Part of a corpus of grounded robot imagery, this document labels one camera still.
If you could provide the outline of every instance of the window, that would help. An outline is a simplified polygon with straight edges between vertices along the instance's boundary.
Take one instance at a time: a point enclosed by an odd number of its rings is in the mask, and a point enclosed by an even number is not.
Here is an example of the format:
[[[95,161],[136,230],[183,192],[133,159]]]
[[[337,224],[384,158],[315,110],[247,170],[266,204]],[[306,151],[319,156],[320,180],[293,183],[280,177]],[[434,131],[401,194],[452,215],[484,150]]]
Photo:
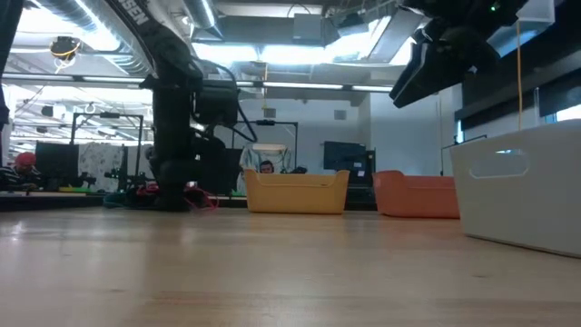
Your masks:
[[[560,112],[556,113],[556,120],[558,122],[571,119],[581,119],[581,104],[578,104],[565,110],[561,110]]]
[[[462,132],[462,122],[456,122],[456,143],[461,144],[464,142],[464,132]]]

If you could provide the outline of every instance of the wall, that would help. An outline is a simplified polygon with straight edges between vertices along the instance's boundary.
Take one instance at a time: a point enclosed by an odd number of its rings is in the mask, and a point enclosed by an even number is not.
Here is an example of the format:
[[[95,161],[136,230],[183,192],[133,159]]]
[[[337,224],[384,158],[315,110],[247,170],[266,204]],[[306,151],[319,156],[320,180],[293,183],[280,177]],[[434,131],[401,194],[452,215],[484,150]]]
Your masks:
[[[438,93],[438,119],[439,119],[439,139],[441,155],[441,172],[444,176],[451,176],[452,157],[450,150],[442,149],[448,147],[456,141],[458,129],[454,119],[454,113],[462,108],[462,84],[451,86]]]
[[[323,143],[325,141],[359,142],[358,108],[350,106],[348,101],[312,100],[306,103],[295,100],[269,100],[268,107],[275,108],[276,121],[299,123],[297,164],[308,168],[309,173],[334,173],[323,170]],[[262,100],[241,101],[241,108],[249,120],[264,119]],[[334,120],[335,110],[347,111],[347,119]],[[248,130],[238,124],[246,134]],[[294,152],[294,128],[283,125],[255,126],[259,143],[285,144]],[[231,145],[231,132],[223,128],[216,129],[228,147]],[[235,137],[234,147],[242,148],[248,142]]]
[[[432,95],[402,109],[386,94],[372,94],[370,101],[371,148],[377,151],[377,170],[439,175],[439,97]]]
[[[368,94],[359,105],[358,116],[359,143],[365,144],[371,150],[371,95]]]
[[[522,128],[536,127],[542,119],[538,118],[535,109],[523,111]],[[518,131],[518,113],[508,114],[492,122],[476,126],[464,131],[464,139],[486,135],[488,138]]]

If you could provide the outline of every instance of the desk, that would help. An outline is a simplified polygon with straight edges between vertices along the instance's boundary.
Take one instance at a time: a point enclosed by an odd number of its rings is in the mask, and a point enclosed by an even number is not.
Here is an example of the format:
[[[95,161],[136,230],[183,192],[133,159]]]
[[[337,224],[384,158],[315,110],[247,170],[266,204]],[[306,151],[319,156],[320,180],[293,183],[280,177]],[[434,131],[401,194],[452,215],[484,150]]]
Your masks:
[[[103,197],[87,193],[0,192],[0,212],[100,206]]]
[[[581,261],[460,221],[102,208],[3,213],[10,327],[578,327]]]

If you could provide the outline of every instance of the pipe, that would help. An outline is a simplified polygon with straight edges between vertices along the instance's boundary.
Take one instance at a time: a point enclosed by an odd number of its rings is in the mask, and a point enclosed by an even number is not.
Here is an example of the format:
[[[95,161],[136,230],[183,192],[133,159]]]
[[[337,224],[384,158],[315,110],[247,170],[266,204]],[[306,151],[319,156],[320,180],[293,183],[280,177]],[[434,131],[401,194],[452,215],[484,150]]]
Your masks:
[[[218,15],[212,0],[183,0],[185,12],[196,28],[206,30],[221,40],[224,39],[218,25]]]
[[[126,74],[143,76],[153,70],[141,47],[133,41],[133,34],[104,1],[34,0],[34,2],[53,15],[81,28],[84,31],[82,40],[95,50],[112,51],[120,48],[121,53],[132,54],[106,57]]]

